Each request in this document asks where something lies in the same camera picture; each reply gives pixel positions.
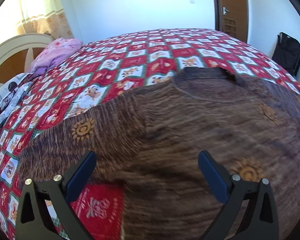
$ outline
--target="sweater sleeve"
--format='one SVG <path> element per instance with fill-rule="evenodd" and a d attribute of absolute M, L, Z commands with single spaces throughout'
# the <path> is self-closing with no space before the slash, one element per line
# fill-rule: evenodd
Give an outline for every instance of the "sweater sleeve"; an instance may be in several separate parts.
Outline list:
<path fill-rule="evenodd" d="M 29 142 L 19 156 L 19 187 L 27 178 L 39 182 L 64 174 L 88 150 L 98 156 L 91 180 L 112 180 L 138 154 L 144 133 L 133 92 L 92 107 Z"/>

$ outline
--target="brown sweater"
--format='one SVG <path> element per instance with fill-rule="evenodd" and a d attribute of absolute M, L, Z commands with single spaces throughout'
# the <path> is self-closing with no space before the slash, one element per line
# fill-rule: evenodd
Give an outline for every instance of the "brown sweater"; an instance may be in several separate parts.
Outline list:
<path fill-rule="evenodd" d="M 204 233 L 221 204 L 198 168 L 202 150 L 245 180 L 269 178 L 280 239 L 300 218 L 300 95 L 268 81 L 185 68 L 127 92 L 31 141 L 20 156 L 21 185 L 63 174 L 86 150 L 98 155 L 92 182 L 125 183 L 126 240 Z"/>

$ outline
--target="door panel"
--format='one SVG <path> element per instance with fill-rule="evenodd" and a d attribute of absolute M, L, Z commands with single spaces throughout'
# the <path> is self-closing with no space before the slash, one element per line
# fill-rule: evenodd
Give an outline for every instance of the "door panel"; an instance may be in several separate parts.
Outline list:
<path fill-rule="evenodd" d="M 223 32 L 247 42 L 248 5 L 247 0 L 219 0 L 220 23 Z"/>

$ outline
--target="bedspread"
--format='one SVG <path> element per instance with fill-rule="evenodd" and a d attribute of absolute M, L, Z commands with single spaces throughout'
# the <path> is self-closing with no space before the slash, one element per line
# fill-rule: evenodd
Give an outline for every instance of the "bedspread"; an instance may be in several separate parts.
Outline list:
<path fill-rule="evenodd" d="M 159 29 L 91 42 L 61 65 L 36 78 L 0 131 L 0 227 L 14 239 L 21 189 L 18 155 L 29 140 L 63 119 L 78 115 L 134 87 L 164 82 L 185 67 L 222 67 L 300 94 L 300 84 L 260 51 L 222 32 Z M 118 240 L 121 185 L 87 185 L 71 204 L 95 239 Z M 61 236 L 67 237 L 47 202 Z"/>

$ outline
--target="wooden headboard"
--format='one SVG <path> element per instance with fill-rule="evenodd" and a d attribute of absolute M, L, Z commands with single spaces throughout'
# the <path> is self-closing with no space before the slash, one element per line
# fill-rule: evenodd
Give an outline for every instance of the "wooden headboard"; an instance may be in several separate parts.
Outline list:
<path fill-rule="evenodd" d="M 46 34 L 27 33 L 0 44 L 0 87 L 25 68 L 54 38 Z"/>

